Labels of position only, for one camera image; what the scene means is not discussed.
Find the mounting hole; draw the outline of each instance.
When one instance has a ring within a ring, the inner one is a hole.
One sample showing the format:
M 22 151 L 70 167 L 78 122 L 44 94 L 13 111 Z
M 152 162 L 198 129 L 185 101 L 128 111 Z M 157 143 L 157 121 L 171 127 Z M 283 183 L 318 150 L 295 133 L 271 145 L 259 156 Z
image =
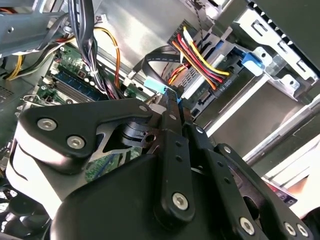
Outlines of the mounting hole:
M 9 27 L 8 34 L 12 33 L 15 29 L 13 27 Z
M 155 135 L 148 135 L 148 136 L 146 136 L 146 138 L 145 138 L 145 141 L 147 142 L 147 143 L 152 143 L 154 140 L 156 140 L 156 136 Z
M 177 147 L 179 147 L 179 148 L 182 147 L 182 144 L 181 144 L 180 142 L 178 142 L 178 141 L 175 142 L 175 145 L 176 145 Z
M 225 181 L 227 184 L 231 184 L 229 178 L 227 178 L 227 177 L 224 178 L 224 181 Z
M 175 156 L 175 159 L 180 163 L 182 162 L 182 158 L 180 156 Z

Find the yellow wire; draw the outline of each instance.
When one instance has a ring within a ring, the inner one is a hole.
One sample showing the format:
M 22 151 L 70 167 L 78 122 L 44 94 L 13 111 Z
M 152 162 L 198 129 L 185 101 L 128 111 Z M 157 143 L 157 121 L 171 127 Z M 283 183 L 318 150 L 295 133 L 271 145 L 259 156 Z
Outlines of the yellow wire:
M 175 41 L 172 41 L 172 44 L 181 52 L 181 54 L 183 54 L 183 50 L 181 49 L 181 47 L 179 47 L 179 45 L 178 45 Z M 201 74 L 201 76 L 208 82 L 208 84 L 210 84 L 210 86 L 211 86 L 214 90 L 216 90 L 216 89 L 217 89 L 216 86 L 212 83 L 212 81 L 211 81 L 209 78 L 207 78 L 207 77 L 201 72 L 201 70 L 198 68 L 198 66 L 196 66 L 196 65 L 192 62 L 192 60 L 189 58 L 189 56 L 186 55 L 186 54 L 183 54 L 183 56 L 188 60 L 188 62 L 192 65 L 192 67 L 194 67 L 194 68 L 198 71 L 198 73 Z
M 170 79 L 170 81 L 168 82 L 169 85 L 173 84 L 174 81 L 177 79 L 177 77 L 179 76 L 179 74 L 183 71 L 186 70 L 185 66 L 180 67 L 180 69 L 175 73 L 175 75 Z
M 226 76 L 229 76 L 229 75 L 230 75 L 230 73 L 227 72 L 227 71 L 220 71 L 220 70 L 215 69 L 214 67 L 212 67 L 212 66 L 201 56 L 200 52 L 198 51 L 197 47 L 194 45 L 194 42 L 193 42 L 193 41 L 192 41 L 192 42 L 188 41 L 188 44 L 189 44 L 189 46 L 193 49 L 193 51 L 195 52 L 195 54 L 197 55 L 197 57 L 203 62 L 203 64 L 204 64 L 207 68 L 209 68 L 210 70 L 214 71 L 214 72 L 217 73 L 217 74 L 226 75 Z
M 111 32 L 109 32 L 107 29 L 103 28 L 103 27 L 95 27 L 94 30 L 99 30 L 102 31 L 104 33 L 106 33 L 110 39 L 112 40 L 112 43 L 115 47 L 115 51 L 116 51 L 116 74 L 117 74 L 117 79 L 115 81 L 115 86 L 119 89 L 120 88 L 120 81 L 119 81 L 119 70 L 120 70 L 120 63 L 121 63 L 121 59 L 120 59 L 120 50 L 119 50 L 119 46 L 118 43 L 116 41 L 116 38 L 111 34 Z
M 22 65 L 22 56 L 18 56 L 15 69 L 13 70 L 12 74 L 7 78 L 7 80 L 10 81 L 18 75 L 21 65 Z

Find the black cable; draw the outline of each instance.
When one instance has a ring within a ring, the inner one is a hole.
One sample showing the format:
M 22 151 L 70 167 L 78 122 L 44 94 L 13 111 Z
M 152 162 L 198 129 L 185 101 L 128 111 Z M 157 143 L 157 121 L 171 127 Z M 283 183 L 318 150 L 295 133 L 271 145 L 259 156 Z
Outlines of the black cable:
M 95 12 L 91 0 L 78 0 L 79 1 L 79 16 L 80 16 L 80 42 L 86 43 L 92 40 L 95 28 Z
M 199 26 L 200 26 L 200 37 L 201 37 L 200 49 L 202 49 L 203 42 L 204 42 L 204 32 L 203 32 L 202 23 L 201 23 L 201 19 L 200 19 L 200 15 L 199 15 L 199 11 L 198 11 L 197 7 L 200 7 L 199 3 L 197 3 L 196 0 L 193 0 L 193 8 L 194 8 L 194 11 L 195 11 L 195 14 L 196 14 L 196 17 L 198 19 Z
M 161 46 L 156 48 L 155 50 L 151 51 L 148 54 L 152 54 L 152 53 L 169 53 L 169 52 L 176 52 L 175 49 L 173 49 L 171 46 L 167 45 L 167 46 Z M 133 74 L 133 76 L 135 76 L 138 72 L 141 71 L 142 69 L 142 62 L 143 62 L 144 58 L 141 59 L 131 70 L 131 72 L 135 72 L 135 74 Z
M 3 59 L 2 59 L 2 64 L 0 66 L 1 69 L 6 69 L 6 66 L 7 66 L 7 63 L 8 63 L 8 57 L 5 56 Z
M 133 79 L 135 75 L 141 70 L 147 76 L 150 76 L 162 84 L 169 87 L 168 83 L 162 79 L 162 77 L 150 66 L 149 62 L 169 62 L 169 63 L 180 63 L 180 55 L 165 54 L 168 52 L 176 52 L 171 46 L 161 46 L 148 53 L 142 60 L 140 60 L 129 73 L 130 78 Z
M 42 43 L 40 44 L 40 46 L 36 50 L 41 51 L 48 46 L 48 44 L 52 41 L 52 39 L 54 38 L 54 36 L 58 32 L 61 24 L 63 24 L 63 22 L 68 19 L 68 16 L 69 16 L 69 14 L 65 13 L 65 14 L 61 15 L 54 22 L 54 24 L 50 27 L 49 31 L 47 32 L 44 39 L 42 40 Z
M 27 68 L 19 71 L 18 76 L 23 75 L 23 74 L 26 74 L 26 73 L 32 71 L 33 69 L 37 68 L 37 67 L 39 66 L 39 64 L 41 64 L 42 61 L 45 59 L 47 53 L 48 53 L 50 50 L 52 50 L 53 48 L 55 48 L 56 46 L 57 46 L 56 43 L 53 43 L 52 45 L 49 45 L 49 46 L 42 52 L 42 54 L 41 54 L 40 57 L 37 59 L 37 61 L 36 61 L 34 64 L 32 64 L 31 66 L 29 66 L 29 67 L 27 67 Z

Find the gray cable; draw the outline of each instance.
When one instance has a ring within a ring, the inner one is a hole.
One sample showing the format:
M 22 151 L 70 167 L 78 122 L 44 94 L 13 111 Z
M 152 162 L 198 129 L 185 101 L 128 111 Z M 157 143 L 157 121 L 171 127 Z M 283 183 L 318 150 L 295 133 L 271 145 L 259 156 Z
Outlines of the gray cable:
M 60 25 L 63 24 L 68 19 L 68 17 L 69 17 L 69 14 L 65 13 L 54 22 L 54 24 L 51 26 L 51 28 L 49 29 L 49 31 L 45 35 L 42 43 L 40 44 L 40 46 L 36 50 L 41 51 L 48 46 L 48 44 L 52 41 L 52 39 L 54 38 L 54 36 L 58 32 Z
M 194 11 L 195 11 L 195 14 L 196 14 L 196 17 L 197 17 L 197 19 L 198 19 L 199 26 L 200 26 L 200 36 L 201 36 L 200 50 L 201 50 L 202 47 L 203 47 L 203 43 L 204 43 L 204 32 L 203 32 L 201 19 L 200 19 L 199 11 L 198 11 L 198 9 L 197 9 L 197 7 L 196 7 L 196 4 L 198 5 L 197 1 L 196 1 L 196 0 L 193 0 Z

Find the silver metal panel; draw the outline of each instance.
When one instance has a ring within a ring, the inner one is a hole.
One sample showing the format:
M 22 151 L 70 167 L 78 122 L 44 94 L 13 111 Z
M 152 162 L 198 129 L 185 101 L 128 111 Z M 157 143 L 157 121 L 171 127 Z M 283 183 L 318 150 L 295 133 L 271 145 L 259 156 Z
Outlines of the silver metal panel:
M 272 85 L 264 84 L 212 135 L 213 139 L 229 144 L 243 157 L 302 107 Z
M 35 0 L 0 0 L 1 7 L 32 7 Z
M 196 29 L 197 17 L 179 0 L 94 0 L 97 15 L 106 14 L 108 29 L 121 51 L 121 62 L 132 68 L 147 53 L 167 44 L 187 20 Z
M 35 6 L 37 11 L 41 11 L 44 7 L 42 4 Z M 0 57 L 36 49 L 47 34 L 49 21 L 61 16 L 62 13 L 34 12 L 0 15 Z
M 2 89 L 1 92 L 3 92 L 3 89 L 6 89 L 11 93 L 7 94 L 5 100 L 0 97 L 1 148 L 7 144 L 16 129 L 18 118 L 15 115 L 15 112 L 18 112 L 17 107 L 22 103 L 20 98 L 31 91 L 33 86 L 23 81 L 21 78 L 18 78 L 14 81 L 0 80 L 0 88 Z

